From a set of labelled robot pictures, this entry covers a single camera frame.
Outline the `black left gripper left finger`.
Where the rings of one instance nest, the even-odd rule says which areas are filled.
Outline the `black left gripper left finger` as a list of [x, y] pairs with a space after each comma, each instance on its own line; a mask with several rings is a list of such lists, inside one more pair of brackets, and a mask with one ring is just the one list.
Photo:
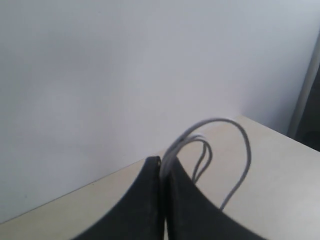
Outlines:
[[124, 196], [76, 240], [161, 240], [163, 212], [159, 172], [161, 158], [151, 156]]

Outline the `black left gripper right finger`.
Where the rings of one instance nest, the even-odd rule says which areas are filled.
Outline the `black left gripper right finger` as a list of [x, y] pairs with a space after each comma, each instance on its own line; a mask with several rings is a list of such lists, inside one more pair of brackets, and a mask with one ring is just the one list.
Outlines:
[[179, 159], [164, 185], [164, 209], [170, 240], [262, 240], [211, 201], [192, 182]]

